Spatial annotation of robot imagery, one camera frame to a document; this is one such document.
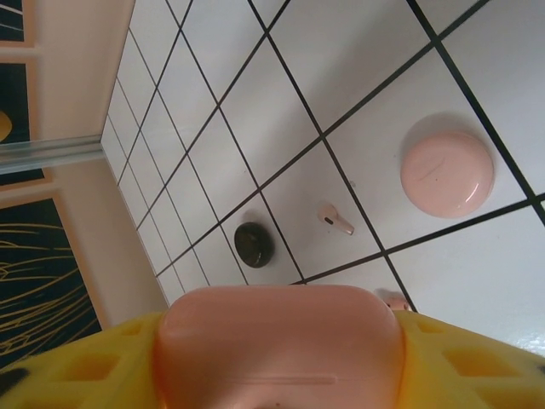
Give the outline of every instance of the wireless earbud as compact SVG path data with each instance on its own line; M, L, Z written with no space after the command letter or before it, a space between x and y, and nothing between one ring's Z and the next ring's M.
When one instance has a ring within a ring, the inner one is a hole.
M353 235L354 227L339 215L339 212L331 203L322 203L318 208L318 219L327 223L343 233Z

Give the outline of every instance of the wall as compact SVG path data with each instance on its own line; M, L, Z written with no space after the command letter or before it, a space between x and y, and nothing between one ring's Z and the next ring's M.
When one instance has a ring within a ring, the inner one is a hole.
M36 46L0 49L0 55L37 59L37 137L99 134L134 0L35 3ZM107 162L65 165L53 173L52 183L0 193L0 202L58 191L65 204L61 217L78 242L82 276L103 326L166 309Z

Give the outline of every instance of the white tile floor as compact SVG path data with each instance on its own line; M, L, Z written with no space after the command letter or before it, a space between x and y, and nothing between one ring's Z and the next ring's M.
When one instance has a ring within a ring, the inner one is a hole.
M545 3L318 1L136 0L102 140L165 298L357 285L545 354ZM461 219L399 181L439 130L495 164ZM354 236L318 220L323 201ZM247 221L274 237L265 268L233 251Z

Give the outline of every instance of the floor tile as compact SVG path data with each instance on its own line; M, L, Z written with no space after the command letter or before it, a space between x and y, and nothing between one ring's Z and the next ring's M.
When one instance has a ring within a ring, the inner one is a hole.
M477 0L416 0L435 32L441 33Z
M219 219L255 191L255 183L219 112L189 156Z
M473 214L458 219L433 217L418 210L404 194L399 178L407 148L444 130L477 136L495 163L496 181L490 197ZM387 248L524 199L435 51L356 112L328 141Z
M190 2L190 0L169 0L170 7L174 12L174 16L178 21L178 24L181 24L184 15L186 15L187 6Z
M113 87L108 116L112 120L113 128L118 134L119 142L125 152L125 156L129 156L130 149L133 147L138 135L138 125L136 124L135 116L130 111L129 103L118 81L116 81Z
M159 92L181 139L189 147L214 110L215 102L182 36L172 51Z
M184 33L220 99L263 30L246 0L199 0L189 10Z
M181 288L180 280L176 275L176 271L170 267L167 268L161 275L158 276L159 284L163 289L164 298L167 300L169 307L178 298L184 295L184 290Z
M532 208L392 254L419 312L545 354L545 229Z
M341 271L340 273L317 279L308 284L353 285L370 291L382 299L391 296L403 296L398 282L393 277L392 270L390 270L390 267L382 257Z
M271 34L322 129L428 42L404 0L294 1Z
M152 216L170 259L174 260L190 244L166 190L163 190L157 202L153 205Z
M318 136L268 41L221 107L260 184Z
M231 247L234 250L235 231L238 226L246 222L255 222L262 225L271 234L274 242L274 256L272 257L272 260L262 268L251 268L247 266L237 255L238 263L244 271L248 284L287 285L301 280L301 276L297 273L295 264L291 260L290 254L288 253L278 230L274 226L273 219L269 215L261 195L256 195L252 200L223 222L222 226L229 239L229 243L231 243Z
M112 122L110 118L106 118L106 123L104 124L104 130L102 131L102 138L100 139L102 143L102 149L106 155L106 159L112 168L113 176L116 181L119 180L121 172L127 163L127 158L123 153L121 144L119 143L118 136L112 127Z
M140 125L155 86L130 33L125 41L123 57L121 57L121 64L119 65L118 80L135 114L136 122Z
M210 285L244 285L244 277L225 236L217 228L195 246Z
M259 16L265 23L265 26L269 26L273 22L274 17L277 12L284 4L285 0L252 0L252 3L255 5Z
M147 206L130 166L127 166L127 169L125 169L125 172L121 177L119 189L121 190L121 194L125 199L125 204L129 208L129 213L133 219L133 223L138 225L147 212Z
M138 234L146 249L147 257L150 259L155 274L159 274L163 268L169 265L170 259L151 215L146 216L138 228Z
M176 165L180 163L186 150L181 145L159 94L153 97L150 110L142 125L142 134L161 177L166 181L174 172Z
M263 190L305 277L378 252L378 247L323 144ZM321 202L350 222L352 236L318 220Z
M130 155L129 163L147 205L151 206L153 200L157 198L161 188L163 188L163 182L161 181L157 167L153 163L152 155L144 142L142 134L136 139L135 148Z
M181 163L167 189L192 242L217 223L189 160Z
M178 32L167 2L136 0L130 30L157 82Z
M487 3L445 40L445 47L468 81L526 179L545 192L545 2Z
M174 267L186 292L208 286L194 251L188 251L174 263Z

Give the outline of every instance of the pink case lid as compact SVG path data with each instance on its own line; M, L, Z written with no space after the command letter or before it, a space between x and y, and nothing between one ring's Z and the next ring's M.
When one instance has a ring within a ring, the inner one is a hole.
M490 155L480 141L462 132L443 132L418 142L401 166L409 200L437 217L461 217L477 210L493 182Z

